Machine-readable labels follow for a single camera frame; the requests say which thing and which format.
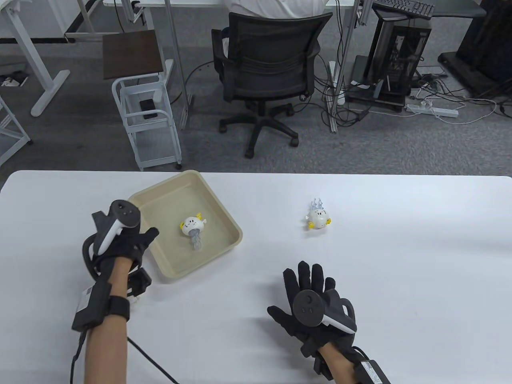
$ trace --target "wrist strap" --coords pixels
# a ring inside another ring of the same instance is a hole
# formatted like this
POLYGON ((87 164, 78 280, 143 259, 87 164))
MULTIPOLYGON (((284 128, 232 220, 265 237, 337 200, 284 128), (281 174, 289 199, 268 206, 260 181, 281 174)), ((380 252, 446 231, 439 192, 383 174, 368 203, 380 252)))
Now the wrist strap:
POLYGON ((110 296, 106 315, 118 315, 130 320, 130 302, 121 296, 110 296))

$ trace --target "beige tray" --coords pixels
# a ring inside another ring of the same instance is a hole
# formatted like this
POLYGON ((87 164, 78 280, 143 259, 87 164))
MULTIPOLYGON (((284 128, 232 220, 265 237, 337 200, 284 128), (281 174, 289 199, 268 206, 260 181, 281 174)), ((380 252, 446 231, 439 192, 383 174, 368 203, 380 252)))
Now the beige tray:
POLYGON ((160 231, 150 250, 168 278, 180 278, 242 241, 242 230, 195 170, 186 170, 138 192, 129 201, 140 209, 142 231, 150 227, 160 231), (198 213, 207 222, 201 233, 203 247, 194 251, 180 223, 198 213))

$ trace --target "gray carpet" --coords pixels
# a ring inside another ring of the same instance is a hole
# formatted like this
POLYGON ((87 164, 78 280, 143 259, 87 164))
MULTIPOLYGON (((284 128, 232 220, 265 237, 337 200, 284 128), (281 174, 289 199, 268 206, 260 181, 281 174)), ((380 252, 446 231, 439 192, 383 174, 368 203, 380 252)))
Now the gray carpet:
MULTIPOLYGON (((154 13, 157 27, 165 28, 163 12, 154 13)), ((210 29, 227 23, 222 10, 184 10, 176 12, 184 72, 211 60, 210 29)), ((113 9, 99 6, 93 21, 100 31, 119 27, 113 9)), ((355 31, 349 60, 367 53, 375 29, 355 31)), ((433 33, 425 50, 424 65, 435 65, 441 52, 456 50, 468 20, 435 19, 433 33)), ((322 56, 333 59, 337 31, 329 23, 320 41, 322 56)), ((0 185, 19 169, 137 170, 120 117, 112 99, 111 81, 102 80, 101 44, 39 45, 51 74, 70 69, 71 76, 53 102, 39 118, 30 108, 41 93, 32 76, 21 89, 1 88, 6 103, 33 139, 0 167, 0 185)), ((19 57, 16 45, 0 46, 1 62, 19 57)), ((326 77, 321 61, 317 75, 326 77)), ((171 98, 179 93, 176 71, 169 83, 171 98)), ((461 88, 449 79, 451 89, 461 88)), ((289 139, 264 129, 252 160, 244 158, 250 136, 249 126, 232 126, 225 135, 218 133, 219 119, 242 111, 240 102, 222 99, 222 86, 213 68, 197 71, 188 83, 195 95, 190 126, 179 132, 184 169, 202 172, 276 173, 361 173, 434 175, 512 175, 512 121, 491 115, 468 125, 449 125, 433 116, 394 117, 369 114, 358 124, 330 133, 320 118, 321 110, 309 106, 293 117, 281 120, 300 135, 300 146, 291 148, 289 139)), ((321 102, 317 92, 312 101, 321 102)), ((436 100, 436 106, 455 108, 456 104, 436 100)), ((173 108, 180 114, 180 104, 173 108)), ((471 121, 489 112, 488 106, 468 105, 457 121, 471 121)), ((148 170, 173 171, 173 165, 148 170)))

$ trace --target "hand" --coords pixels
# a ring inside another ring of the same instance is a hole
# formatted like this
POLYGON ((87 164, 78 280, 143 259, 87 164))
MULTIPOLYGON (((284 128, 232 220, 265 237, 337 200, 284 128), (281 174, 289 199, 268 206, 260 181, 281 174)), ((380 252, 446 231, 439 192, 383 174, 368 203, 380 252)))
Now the hand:
MULTIPOLYGON (((298 265, 298 281, 291 269, 286 269, 283 272, 283 278, 291 310, 293 308, 293 300, 300 291, 311 289, 322 295, 326 291, 334 290, 336 287, 336 281, 333 278, 326 278, 324 280, 324 272, 319 264, 313 265, 310 277, 309 265, 304 261, 301 261, 298 265)), ((347 307, 348 315, 355 321, 355 314, 350 301, 340 299, 339 303, 341 306, 347 307)), ((347 360, 351 362, 362 360, 362 356, 352 348, 354 334, 349 335, 336 327, 323 324, 313 328, 306 327, 293 315, 293 310, 292 315, 289 315, 282 309, 272 306, 267 308, 267 312, 290 336, 294 336, 304 343, 301 347, 301 352, 305 357, 311 355, 318 356, 316 352, 319 348, 327 343, 333 343, 347 360)))

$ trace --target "black glove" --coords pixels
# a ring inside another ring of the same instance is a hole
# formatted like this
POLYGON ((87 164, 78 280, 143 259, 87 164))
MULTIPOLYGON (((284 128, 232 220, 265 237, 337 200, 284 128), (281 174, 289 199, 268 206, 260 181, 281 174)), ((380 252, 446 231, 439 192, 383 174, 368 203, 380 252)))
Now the black glove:
MULTIPOLYGON (((310 277, 309 265, 304 261, 301 261, 298 265, 298 282, 295 273, 291 269, 286 269, 283 272, 283 277, 290 309, 293 308, 295 296, 301 290, 311 289, 322 295, 325 291, 334 290, 336 286, 336 282, 333 278, 326 278, 324 281, 324 272, 319 264, 313 265, 310 277)), ((348 316, 355 321, 354 309, 350 301, 346 298, 341 298, 339 299, 339 305, 345 306, 348 316)), ((325 326, 320 324, 313 328, 306 327, 295 318, 293 310, 292 315, 289 315, 282 309, 272 306, 267 308, 267 312, 290 336, 294 336, 304 343, 301 347, 301 352, 305 357, 314 356, 316 359, 322 359, 320 354, 317 353, 317 350, 327 343, 333 343, 347 360, 353 363, 363 360, 363 357, 352 347, 355 334, 350 335, 330 325, 325 326)), ((321 361, 316 361, 315 367, 322 366, 320 363, 321 361)))
POLYGON ((150 228, 146 233, 139 233, 140 224, 134 228, 123 228, 120 235, 115 236, 110 246, 101 255, 93 255, 93 266, 101 272, 102 267, 111 265, 117 257, 133 260, 131 270, 142 265, 142 255, 160 233, 156 228, 150 228))

